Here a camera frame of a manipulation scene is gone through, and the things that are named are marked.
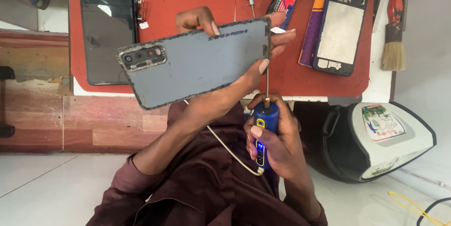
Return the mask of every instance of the maroon shirt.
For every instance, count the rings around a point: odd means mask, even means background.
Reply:
[[[168,126],[185,108],[184,102],[171,105]],[[238,103],[210,127],[240,160],[257,171],[246,151],[245,121]],[[133,156],[116,172],[88,226],[327,225],[323,207],[316,220],[306,221],[279,199],[279,176],[273,170],[253,175],[208,129],[200,131],[161,175],[139,172]]]

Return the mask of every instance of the red handle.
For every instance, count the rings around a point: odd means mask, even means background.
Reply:
[[[391,26],[396,26],[401,22],[401,15],[403,10],[402,0],[389,0],[388,1],[388,22]]]

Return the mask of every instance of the white cable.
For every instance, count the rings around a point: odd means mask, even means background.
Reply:
[[[222,142],[222,140],[216,135],[216,133],[211,129],[211,127],[210,126],[206,126],[206,128],[208,128],[208,130],[210,130],[211,131],[211,133],[216,137],[216,139],[218,139],[218,141],[225,147],[225,149],[227,149],[227,151],[243,166],[243,167],[245,167],[248,171],[250,171],[252,174],[254,174],[254,175],[256,175],[256,176],[261,176],[262,174],[263,174],[263,172],[265,171],[265,169],[263,169],[263,168],[258,168],[258,170],[257,170],[257,172],[255,172],[255,171],[252,171],[247,165],[245,165],[233,152],[232,152],[232,150],[230,150],[223,142]]]

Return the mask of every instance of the gray phone back panel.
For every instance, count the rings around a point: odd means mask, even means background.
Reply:
[[[269,58],[267,17],[218,26],[220,36],[187,32],[118,49],[117,57],[141,108],[151,110],[229,85],[258,59]],[[128,70],[123,57],[159,45],[167,60]]]

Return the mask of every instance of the shirt sleeve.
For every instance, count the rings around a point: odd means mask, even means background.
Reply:
[[[135,167],[132,154],[116,172],[111,187],[103,193],[102,203],[94,209],[87,226],[131,225],[138,210],[163,180],[163,175],[148,176]]]
[[[311,226],[327,226],[328,225],[326,214],[324,212],[324,208],[321,205],[321,203],[319,203],[319,206],[321,207],[321,214],[319,214],[319,217],[317,217],[315,220],[308,222]]]

